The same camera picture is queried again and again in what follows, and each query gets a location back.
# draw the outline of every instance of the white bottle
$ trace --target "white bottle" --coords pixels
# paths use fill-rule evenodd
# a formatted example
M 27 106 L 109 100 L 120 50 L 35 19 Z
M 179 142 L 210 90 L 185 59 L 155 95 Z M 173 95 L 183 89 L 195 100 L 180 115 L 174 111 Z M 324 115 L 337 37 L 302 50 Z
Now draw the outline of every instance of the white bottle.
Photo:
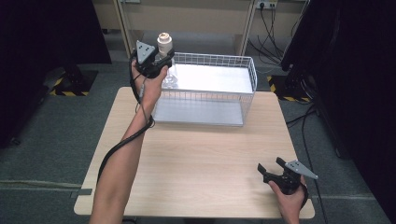
M 160 58 L 166 57 L 169 50 L 173 48 L 172 37 L 168 33 L 160 33 L 157 38 Z M 172 89 L 177 85 L 177 69 L 175 59 L 172 58 L 172 67 L 168 69 L 168 74 L 163 80 L 163 88 Z

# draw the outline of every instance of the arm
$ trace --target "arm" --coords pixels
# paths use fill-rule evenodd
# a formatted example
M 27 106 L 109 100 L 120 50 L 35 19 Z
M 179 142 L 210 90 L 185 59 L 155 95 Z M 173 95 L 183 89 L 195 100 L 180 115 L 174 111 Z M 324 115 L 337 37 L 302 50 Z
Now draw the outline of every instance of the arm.
M 146 119 L 152 113 L 161 95 L 161 85 L 166 77 L 167 66 L 154 79 L 146 79 L 139 73 L 132 63 L 132 72 L 137 90 L 144 82 L 144 94 L 141 105 L 137 109 L 128 129 L 122 139 L 125 139 L 143 128 Z M 140 158 L 144 133 L 134 141 L 116 151 L 107 161 L 105 169 L 96 186 L 90 223 L 121 223 L 126 204 L 128 203 L 134 177 Z
M 305 180 L 301 177 L 301 182 L 305 184 Z M 274 182 L 268 182 L 277 198 L 280 214 L 288 224 L 298 224 L 300 217 L 301 205 L 304 199 L 304 190 L 300 186 L 296 192 L 291 195 L 285 195 L 280 191 L 279 186 Z

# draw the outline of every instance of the wrist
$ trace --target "wrist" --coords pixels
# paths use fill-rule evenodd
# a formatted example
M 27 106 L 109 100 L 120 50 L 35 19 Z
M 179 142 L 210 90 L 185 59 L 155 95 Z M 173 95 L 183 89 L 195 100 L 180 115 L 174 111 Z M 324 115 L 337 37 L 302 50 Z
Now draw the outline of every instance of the wrist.
M 284 217 L 285 222 L 287 224 L 299 224 L 300 219 L 298 217 L 292 218 L 292 217 Z
M 145 117 L 149 117 L 156 105 L 157 101 L 156 100 L 149 100 L 149 99 L 144 99 L 142 102 L 140 102 L 139 109 L 142 113 L 144 113 Z

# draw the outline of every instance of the finger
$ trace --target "finger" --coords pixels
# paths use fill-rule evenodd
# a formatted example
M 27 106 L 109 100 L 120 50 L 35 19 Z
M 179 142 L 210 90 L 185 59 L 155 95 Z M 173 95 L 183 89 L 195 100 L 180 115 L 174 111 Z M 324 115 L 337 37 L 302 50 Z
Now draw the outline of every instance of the finger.
M 137 71 L 136 69 L 136 60 L 132 61 L 131 66 L 132 66 L 132 77 L 135 79 L 140 75 L 139 71 Z
M 270 182 L 268 182 L 268 185 L 271 187 L 274 194 L 278 195 L 278 194 L 282 193 L 282 191 L 280 191 L 279 186 L 274 181 L 271 180 Z
M 303 175 L 301 176 L 301 183 L 304 184 L 304 185 L 306 185 L 305 178 L 304 178 Z
M 166 75 L 168 74 L 168 65 L 166 65 L 166 66 L 164 66 L 162 69 L 161 69 L 161 72 L 160 72 L 160 77 L 161 77 L 161 79 L 164 79 L 165 77 L 166 77 Z

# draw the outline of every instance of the black cable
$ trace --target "black cable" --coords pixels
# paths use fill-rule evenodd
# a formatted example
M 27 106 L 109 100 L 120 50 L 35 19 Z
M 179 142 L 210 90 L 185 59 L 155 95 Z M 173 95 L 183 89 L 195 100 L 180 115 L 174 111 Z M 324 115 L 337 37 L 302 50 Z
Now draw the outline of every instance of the black cable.
M 298 121 L 300 121 L 300 119 L 306 118 L 306 117 L 308 117 L 309 115 L 314 114 L 314 113 L 316 113 L 316 112 L 317 112 L 316 110 L 311 111 L 311 112 L 309 112 L 308 114 L 305 114 L 305 115 L 302 115 L 302 116 L 300 116 L 300 117 L 298 117 L 298 118 L 296 118 L 296 119 L 292 119 L 292 120 L 290 120 L 290 121 L 287 121 L 286 124 L 291 124 L 291 123 L 295 122 L 293 125 L 288 126 L 288 128 L 291 128 L 291 127 L 294 126 L 296 123 L 298 123 Z
M 125 138 L 124 140 L 120 141 L 118 144 L 116 144 L 113 148 L 111 148 L 107 154 L 105 155 L 105 157 L 102 160 L 102 164 L 100 165 L 99 168 L 99 174 L 98 174 L 98 178 L 97 178 L 97 182 L 96 184 L 99 183 L 99 178 L 102 175 L 103 170 L 105 169 L 105 166 L 107 164 L 108 159 L 110 159 L 110 157 L 120 148 L 122 148 L 123 146 L 125 146 L 126 144 L 132 142 L 133 140 L 135 140 L 140 134 L 144 133 L 147 129 L 149 129 L 151 127 L 151 125 L 154 123 L 154 119 L 152 118 L 152 116 L 149 117 L 149 121 L 148 123 L 139 131 L 137 131 L 137 133 L 134 133 L 133 135 Z
M 265 38 L 264 42 L 261 42 L 261 41 L 260 41 L 260 37 L 257 35 L 257 40 L 259 41 L 260 45 L 262 46 L 260 49 L 265 49 L 265 51 L 267 51 L 267 52 L 268 52 L 269 54 L 271 54 L 273 57 L 275 57 L 275 58 L 277 58 L 277 59 L 280 60 L 280 58 L 279 58 L 278 56 L 276 56 L 276 55 L 273 54 L 271 51 L 269 51 L 268 49 L 265 48 L 264 44 L 265 44 L 265 41 L 267 40 L 267 38 Z
M 309 111 L 310 111 L 314 106 L 315 106 L 315 105 L 309 106 L 309 108 L 308 108 L 308 110 L 305 112 L 305 114 L 307 115 L 307 114 L 309 113 Z M 310 157 L 310 155 L 309 155 L 308 147 L 307 147 L 307 145 L 306 145 L 306 140 L 305 140 L 305 133 L 304 133 L 305 120 L 306 120 L 306 116 L 304 116 L 304 119 L 303 119 L 303 126 L 302 126 L 302 129 L 301 129 L 301 132 L 302 132 L 302 134 L 303 134 L 304 148 L 305 148 L 306 156 L 307 156 L 307 158 L 308 158 L 309 166 L 310 166 L 310 168 L 311 168 L 312 173 L 314 173 L 314 167 L 313 167 L 313 165 L 312 165 L 311 157 Z M 315 188 L 317 189 L 317 192 L 318 192 L 318 200 L 319 200 L 320 208 L 321 208 L 322 213 L 323 213 L 324 222 L 327 224 L 327 223 L 328 223 L 328 220 L 327 220 L 327 216 L 326 216 L 326 211 L 324 210 L 323 201 L 322 201 L 321 196 L 320 196 L 318 181 L 317 181 L 316 179 L 314 179 L 314 183 L 315 183 Z
M 137 218 L 136 217 L 135 218 L 125 218 L 125 219 L 122 220 L 122 223 L 124 223 L 124 222 L 131 222 L 131 223 L 136 224 L 137 223 Z
M 310 104 L 312 104 L 312 101 L 308 101 L 308 102 L 299 101 L 299 100 L 297 100 L 296 98 L 294 98 L 294 100 L 295 100 L 295 102 L 297 102 L 297 103 L 300 104 L 300 105 L 310 105 Z
M 281 55 L 283 54 L 283 50 L 277 47 L 275 43 L 275 32 L 274 32 L 274 22 L 275 22 L 275 14 L 274 14 L 274 9 L 272 8 L 271 10 L 271 29 L 268 30 L 267 23 L 265 22 L 264 16 L 262 15 L 262 10 L 260 11 L 260 14 L 262 16 L 262 22 L 264 23 L 265 30 L 267 32 L 267 37 L 270 38 L 271 43 L 274 45 L 276 54 L 278 55 L 278 59 L 280 60 Z
M 272 39 L 274 40 L 274 47 L 275 51 L 280 58 L 283 54 L 283 50 L 277 47 L 276 42 L 275 42 L 275 28 L 274 28 L 274 22 L 275 22 L 275 17 L 276 17 L 276 9 L 271 7 L 271 29 L 270 32 L 272 31 Z
M 260 61 L 262 61 L 263 63 L 268 63 L 268 62 L 265 62 L 265 61 L 261 58 L 261 56 L 264 55 L 269 61 L 273 62 L 273 63 L 268 63 L 268 64 L 271 64 L 271 65 L 279 65 L 279 61 L 276 61 L 274 58 L 271 58 L 268 54 L 266 54 L 265 52 L 261 51 L 261 50 L 258 49 L 256 46 L 254 46 L 253 43 L 250 41 L 250 39 L 249 39 L 247 42 L 249 43 L 249 45 L 250 45 L 251 47 L 253 47 L 255 50 L 257 50 L 257 51 L 259 52 L 259 59 L 260 59 Z
M 296 27 L 297 22 L 294 23 L 293 27 L 291 27 L 290 36 L 293 36 L 294 28 Z
M 133 59 L 133 55 L 131 55 L 130 60 L 129 60 L 129 76 L 130 76 L 130 78 L 131 78 L 131 86 L 132 86 L 132 90 L 133 90 L 133 92 L 134 92 L 134 96 L 135 96 L 135 98 L 136 98 L 138 104 L 140 104 L 140 100 L 141 100 L 140 98 L 141 98 L 142 96 L 139 95 L 139 94 L 137 93 L 137 90 L 136 90 L 136 87 L 135 87 L 135 85 L 134 85 L 134 82 L 135 82 L 135 80 L 136 80 L 141 74 L 139 74 L 136 78 L 132 78 L 132 77 L 133 77 L 133 76 L 132 76 L 132 59 Z M 145 116 L 146 125 L 145 125 L 142 129 L 140 129 L 139 131 L 137 131 L 136 133 L 134 133 L 133 135 L 131 135 L 131 136 L 129 136 L 129 137 L 123 139 L 122 141 L 120 141 L 118 144 L 116 144 L 113 148 L 111 148 L 111 149 L 107 152 L 107 154 L 106 154 L 105 157 L 103 158 L 102 163 L 101 163 L 101 165 L 100 165 L 99 173 L 98 173 L 98 178 L 97 178 L 96 184 L 99 183 L 100 176 L 102 175 L 102 172 L 103 172 L 103 170 L 105 169 L 105 166 L 106 166 L 106 164 L 107 164 L 108 159 L 110 159 L 110 157 L 111 157 L 117 150 L 119 150 L 120 148 L 124 147 L 126 144 L 128 144 L 128 143 L 134 141 L 140 134 L 144 133 L 147 129 L 152 128 L 152 127 L 154 126 L 154 124 L 155 124 L 154 118 L 153 118 L 152 116 L 150 116 L 149 119 L 147 119 L 146 113 L 145 113 L 145 111 L 144 111 L 143 106 L 142 106 L 142 110 L 143 110 L 143 114 L 144 114 L 144 116 Z
M 270 55 L 268 55 L 266 52 L 258 49 L 256 46 L 254 46 L 254 44 L 250 41 L 250 39 L 247 41 L 249 43 L 250 46 L 252 46 L 255 50 L 257 50 L 259 52 L 259 56 L 260 54 L 264 55 L 265 57 L 268 58 L 268 60 L 270 60 L 271 62 L 275 63 L 275 65 L 279 64 L 279 61 L 277 61 L 276 59 L 270 57 Z

